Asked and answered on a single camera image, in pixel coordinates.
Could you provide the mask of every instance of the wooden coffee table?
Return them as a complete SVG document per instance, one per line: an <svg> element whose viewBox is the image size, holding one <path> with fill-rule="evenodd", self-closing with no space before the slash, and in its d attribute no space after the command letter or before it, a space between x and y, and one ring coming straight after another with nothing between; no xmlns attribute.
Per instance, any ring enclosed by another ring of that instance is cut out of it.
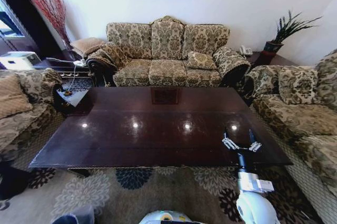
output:
<svg viewBox="0 0 337 224"><path fill-rule="evenodd" d="M262 143L255 165L291 161L231 88L93 87L31 162L31 168L238 166L222 143Z"/></svg>

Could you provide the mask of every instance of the potted plant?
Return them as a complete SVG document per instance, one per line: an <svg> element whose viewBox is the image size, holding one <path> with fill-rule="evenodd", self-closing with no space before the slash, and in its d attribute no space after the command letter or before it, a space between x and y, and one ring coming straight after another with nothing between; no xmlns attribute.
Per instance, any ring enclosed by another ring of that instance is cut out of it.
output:
<svg viewBox="0 0 337 224"><path fill-rule="evenodd" d="M313 20L301 21L298 20L298 16L300 16L302 13L298 13L295 16L292 16L291 11L288 11L288 14L289 16L287 20L285 19L285 17L280 17L277 24L276 38L272 41L266 42L265 47L261 52L262 55L267 55L273 58L278 50L283 46L282 41L300 30L315 27L316 25L310 25L310 23L321 18L317 17Z"/></svg>

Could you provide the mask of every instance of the sofa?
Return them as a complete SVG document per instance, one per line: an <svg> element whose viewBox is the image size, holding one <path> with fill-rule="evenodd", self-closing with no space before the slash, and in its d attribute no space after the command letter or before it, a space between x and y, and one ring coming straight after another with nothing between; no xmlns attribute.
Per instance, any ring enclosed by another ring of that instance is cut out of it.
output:
<svg viewBox="0 0 337 224"><path fill-rule="evenodd" d="M59 74L52 69L45 70L0 70L0 78L16 74L20 86L28 96L33 109L27 112L16 113L0 119L0 163L27 170L27 166L34 157L35 152L27 150L37 143L43 135L43 130L62 120L62 115L57 111L61 104L56 89L61 87L62 80ZM48 137L39 142L43 146Z"/></svg>
<svg viewBox="0 0 337 224"><path fill-rule="evenodd" d="M118 67L101 50L88 56L87 65L106 86L235 86L250 67L225 46L230 30L224 25L184 24L166 16L151 24L109 23L106 34L130 58ZM216 69L189 68L191 51L211 55Z"/></svg>
<svg viewBox="0 0 337 224"><path fill-rule="evenodd" d="M337 219L337 50L314 68L317 102L286 104L279 94L281 69L306 66L258 66L245 76L251 109L275 132L294 167L289 173L325 223Z"/></svg>

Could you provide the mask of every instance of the white wall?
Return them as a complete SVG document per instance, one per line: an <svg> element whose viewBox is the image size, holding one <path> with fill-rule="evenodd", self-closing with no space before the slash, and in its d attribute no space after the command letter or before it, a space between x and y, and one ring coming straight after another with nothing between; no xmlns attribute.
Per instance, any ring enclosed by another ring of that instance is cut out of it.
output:
<svg viewBox="0 0 337 224"><path fill-rule="evenodd" d="M221 23L232 34L228 45L255 51L275 36L277 19L288 9L303 18L325 15L320 27L304 30L285 41L279 54L301 64L314 64L337 47L337 0L64 0L71 40L106 38L108 22L148 23L164 15L188 23Z"/></svg>

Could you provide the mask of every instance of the area rug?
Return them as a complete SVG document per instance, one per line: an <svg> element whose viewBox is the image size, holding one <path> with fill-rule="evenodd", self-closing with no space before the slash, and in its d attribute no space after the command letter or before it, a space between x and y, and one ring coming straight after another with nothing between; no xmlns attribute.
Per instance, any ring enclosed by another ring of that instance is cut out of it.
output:
<svg viewBox="0 0 337 224"><path fill-rule="evenodd" d="M88 178L37 169L22 194L0 203L1 223L50 223L91 204L99 224L137 224L149 212L175 210L208 224L243 223L236 209L232 168L154 168L91 170ZM322 223L284 168L259 171L273 181L266 197L281 223Z"/></svg>

